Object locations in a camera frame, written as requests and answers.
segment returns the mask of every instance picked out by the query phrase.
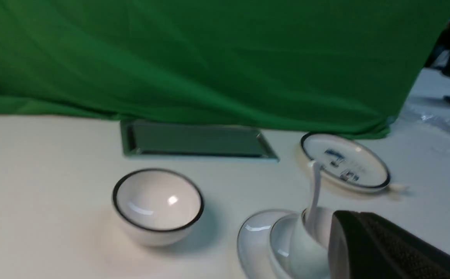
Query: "green fabric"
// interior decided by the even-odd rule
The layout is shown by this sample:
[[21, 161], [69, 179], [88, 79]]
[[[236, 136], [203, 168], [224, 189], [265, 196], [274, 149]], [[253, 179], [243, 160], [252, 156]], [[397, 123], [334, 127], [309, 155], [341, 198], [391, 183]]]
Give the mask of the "green fabric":
[[378, 138], [450, 0], [0, 0], [0, 113]]

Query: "spoon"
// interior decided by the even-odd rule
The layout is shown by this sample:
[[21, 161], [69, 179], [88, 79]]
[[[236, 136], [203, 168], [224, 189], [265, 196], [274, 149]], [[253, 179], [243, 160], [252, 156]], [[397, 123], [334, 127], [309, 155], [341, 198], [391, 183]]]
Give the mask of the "spoon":
[[318, 205], [319, 189], [321, 187], [321, 175], [319, 173], [321, 170], [321, 164], [317, 161], [311, 161], [308, 163], [308, 169], [310, 172], [312, 191], [310, 196], [310, 205], [304, 214], [304, 227], [311, 235], [313, 235], [314, 226], [316, 223], [316, 207]]

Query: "porcelain dish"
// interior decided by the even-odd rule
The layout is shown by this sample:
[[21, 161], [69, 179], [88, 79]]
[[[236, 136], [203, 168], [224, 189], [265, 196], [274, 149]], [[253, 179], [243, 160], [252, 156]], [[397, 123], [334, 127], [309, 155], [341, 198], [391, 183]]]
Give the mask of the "porcelain dish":
[[112, 204], [122, 230], [146, 246], [168, 245], [186, 237], [204, 210], [203, 197], [190, 179], [158, 168], [120, 179]]
[[308, 133], [301, 138], [308, 159], [322, 164], [323, 178], [358, 192], [377, 192], [390, 183], [385, 163], [363, 145], [333, 134]]

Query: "cup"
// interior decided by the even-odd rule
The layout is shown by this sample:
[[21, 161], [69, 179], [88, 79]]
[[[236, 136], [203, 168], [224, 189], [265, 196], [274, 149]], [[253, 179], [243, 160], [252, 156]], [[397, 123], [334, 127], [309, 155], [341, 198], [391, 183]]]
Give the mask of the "cup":
[[289, 271], [294, 279], [324, 279], [330, 274], [328, 250], [306, 229], [305, 214], [306, 210], [299, 214], [292, 231]]

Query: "white saucer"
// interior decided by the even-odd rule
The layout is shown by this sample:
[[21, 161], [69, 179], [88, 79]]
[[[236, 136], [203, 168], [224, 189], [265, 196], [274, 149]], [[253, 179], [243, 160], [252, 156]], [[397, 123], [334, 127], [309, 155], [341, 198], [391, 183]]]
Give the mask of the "white saucer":
[[385, 163], [355, 141], [333, 134], [308, 133], [301, 148], [309, 160], [322, 164], [322, 176], [351, 191], [372, 193], [385, 189], [390, 174]]
[[249, 217], [237, 236], [237, 256], [249, 279], [277, 279], [268, 257], [270, 229], [291, 210], [265, 210]]

